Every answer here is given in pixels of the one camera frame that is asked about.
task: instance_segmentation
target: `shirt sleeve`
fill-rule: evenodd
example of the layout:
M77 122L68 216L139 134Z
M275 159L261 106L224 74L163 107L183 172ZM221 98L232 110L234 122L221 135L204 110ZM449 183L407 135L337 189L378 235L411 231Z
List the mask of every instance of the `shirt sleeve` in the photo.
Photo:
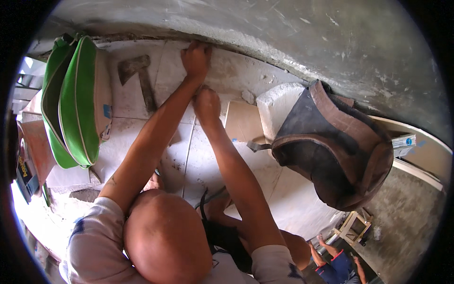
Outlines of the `shirt sleeve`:
M266 245L254 250L251 257L252 274L260 284L306 284L286 246Z
M124 214L107 197L98 197L74 226L63 278L70 283L148 283L123 254Z

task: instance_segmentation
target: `hand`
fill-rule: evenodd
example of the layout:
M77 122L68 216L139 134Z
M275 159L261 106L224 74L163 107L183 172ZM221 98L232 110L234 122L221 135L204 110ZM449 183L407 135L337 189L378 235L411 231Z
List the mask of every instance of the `hand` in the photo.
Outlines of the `hand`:
M203 83L210 67L211 53L211 46L198 40L193 40L188 49L181 50L181 61L190 79Z
M194 110L197 118L200 121L200 125L203 128L212 127L219 124L219 116L221 115L221 102L219 96L215 91L203 86L194 104Z

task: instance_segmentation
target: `gray concrete wall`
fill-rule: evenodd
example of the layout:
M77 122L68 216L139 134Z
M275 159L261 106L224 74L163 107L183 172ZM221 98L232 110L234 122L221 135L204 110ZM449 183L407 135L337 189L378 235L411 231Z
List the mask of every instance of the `gray concrete wall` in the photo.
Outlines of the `gray concrete wall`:
M445 203L445 195L420 179L392 168L377 195L365 206L372 226L381 229L363 247L353 248L387 284L406 283L426 252Z
M368 113L423 128L452 146L437 64L395 0L63 0L30 52L63 30L110 40L201 38L319 78Z

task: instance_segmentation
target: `styrofoam block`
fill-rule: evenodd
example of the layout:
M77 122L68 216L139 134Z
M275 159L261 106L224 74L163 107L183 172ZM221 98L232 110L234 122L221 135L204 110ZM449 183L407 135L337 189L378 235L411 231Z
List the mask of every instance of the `styrofoam block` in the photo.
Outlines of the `styrofoam block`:
M274 140L303 90L304 86L299 83L284 83L257 97L257 107L267 143Z

